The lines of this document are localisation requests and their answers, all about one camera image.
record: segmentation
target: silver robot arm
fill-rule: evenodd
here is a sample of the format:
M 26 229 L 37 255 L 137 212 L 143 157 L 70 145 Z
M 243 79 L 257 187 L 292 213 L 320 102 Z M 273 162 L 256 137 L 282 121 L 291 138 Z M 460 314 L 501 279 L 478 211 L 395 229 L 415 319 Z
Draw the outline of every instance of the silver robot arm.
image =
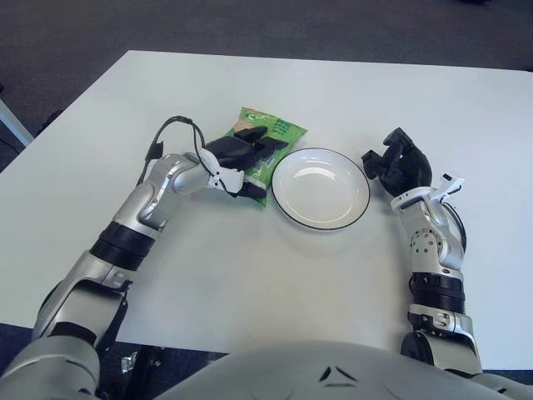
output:
M 459 374 L 482 373 L 472 321 L 465 314 L 461 263 L 466 242 L 451 234 L 444 200 L 464 179 L 445 174 L 440 188 L 416 187 L 391 201 L 409 238 L 413 303 L 408 318 L 414 332 L 401 353 Z
M 212 167 L 218 176 L 228 173 L 225 168 Z M 82 254 L 44 301 L 32 343 L 2 375 L 0 398 L 94 395 L 98 354 L 105 353 L 115 340 L 136 270 L 182 195 L 209 186 L 209 182 L 204 167 L 190 155 L 167 155 L 154 164 L 95 245 Z

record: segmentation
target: black cable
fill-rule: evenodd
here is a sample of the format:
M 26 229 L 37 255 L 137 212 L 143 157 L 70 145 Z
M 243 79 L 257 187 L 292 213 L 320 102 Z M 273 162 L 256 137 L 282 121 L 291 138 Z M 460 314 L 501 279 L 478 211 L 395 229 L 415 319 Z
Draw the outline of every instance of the black cable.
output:
M 152 158 L 151 158 L 152 150 L 155 148 L 156 145 L 158 145 L 157 140 L 161 136 L 162 132 L 171 123 L 185 123 L 187 125 L 191 125 L 191 127 L 192 127 L 192 137 L 193 137 L 193 140 L 194 140 L 194 152 L 197 155 L 198 162 L 202 165 L 202 167 L 206 170 L 206 172 L 209 174 L 210 177 L 214 177 L 215 176 L 213 174 L 213 172 L 211 172 L 209 170 L 209 168 L 207 167 L 207 165 L 203 162 L 202 158 L 200 157 L 200 152 L 198 151 L 197 136 L 200 137 L 200 144 L 201 144 L 202 148 L 204 148 L 206 146 L 206 140 L 205 140 L 205 138 L 203 136 L 202 130 L 190 118 L 182 117 L 182 116 L 178 115 L 178 116 L 175 116 L 175 117 L 168 118 L 162 124 L 162 126 L 159 128 L 159 130 L 157 131 L 156 136 L 152 140 L 152 144 L 150 144 L 150 147 L 148 148 L 147 156 L 145 157 L 144 167 L 142 168 L 141 176 L 137 180 L 137 185 L 140 185 L 144 181 L 144 177 L 147 174 L 148 165 L 150 164 L 150 161 L 152 160 Z M 219 182 L 222 185 L 222 188 L 224 189 L 224 191 L 226 193 L 230 194 L 227 191 L 227 189 L 226 189 L 226 185 L 224 184 L 224 182 L 220 178 L 219 178 Z
M 441 204 L 442 204 L 442 207 L 444 207 L 445 210 L 450 213 L 451 217 L 456 223 L 457 228 L 459 229 L 459 233 L 461 234 L 461 246 L 463 247 L 463 252 L 466 252 L 466 229 L 465 229 L 465 225 L 463 224 L 461 220 L 461 217 L 459 217 L 459 214 L 457 213 L 457 211 L 448 202 L 442 202 Z
M 3 140 L 3 139 L 0 139 L 0 143 L 3 143 L 3 144 L 5 144 L 6 146 L 8 146 L 9 148 L 11 148 L 16 154 L 20 154 L 20 152 L 17 150 L 17 148 L 14 147 L 11 143 L 6 142 L 6 141 Z

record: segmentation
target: plastic bag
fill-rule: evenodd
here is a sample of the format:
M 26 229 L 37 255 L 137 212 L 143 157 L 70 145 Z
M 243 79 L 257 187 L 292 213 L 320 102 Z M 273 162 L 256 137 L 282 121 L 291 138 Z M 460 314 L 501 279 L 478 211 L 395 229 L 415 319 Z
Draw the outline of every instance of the plastic bag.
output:
M 294 143 L 296 143 L 307 130 L 303 127 L 298 127 L 293 123 L 283 121 L 273 115 L 256 111 L 251 108 L 243 108 L 239 120 L 233 125 L 233 128 L 230 129 L 227 135 L 233 135 L 233 133 L 241 131 L 242 129 L 260 126 L 268 128 L 264 138 L 270 137 L 289 143 L 286 147 L 275 150 L 269 158 L 262 158 L 256 162 L 252 168 L 245 171 L 245 180 L 260 188 L 268 189 L 276 165 L 282 158 L 291 152 Z M 267 205 L 266 197 L 257 199 L 257 201 L 263 206 Z

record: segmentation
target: plate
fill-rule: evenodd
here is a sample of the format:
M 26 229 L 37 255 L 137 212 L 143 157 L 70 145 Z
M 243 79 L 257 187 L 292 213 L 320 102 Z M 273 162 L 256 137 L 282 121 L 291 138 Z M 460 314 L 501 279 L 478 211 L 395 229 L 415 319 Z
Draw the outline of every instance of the plate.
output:
M 304 148 L 283 158 L 272 176 L 272 193 L 290 219 L 324 231 L 353 224 L 370 201 L 363 171 L 325 148 Z

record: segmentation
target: table surface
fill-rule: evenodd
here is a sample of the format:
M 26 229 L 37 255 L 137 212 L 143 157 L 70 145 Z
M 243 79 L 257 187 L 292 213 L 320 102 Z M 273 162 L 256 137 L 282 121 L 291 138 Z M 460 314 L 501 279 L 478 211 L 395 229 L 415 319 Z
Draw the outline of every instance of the table surface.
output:
M 464 67 L 127 52 L 0 176 L 0 321 L 34 323 L 47 292 L 92 246 L 133 189 L 155 131 L 176 114 L 208 140 L 241 107 L 308 129 L 361 165 L 402 127 L 464 219 L 466 310 L 483 367 L 533 368 L 533 75 Z M 192 145 L 164 133 L 166 152 Z M 410 331 L 407 239 L 371 182 L 360 221 L 312 232 L 204 190 L 187 198 L 139 270 L 118 339 L 235 352 L 300 339 L 398 352 Z

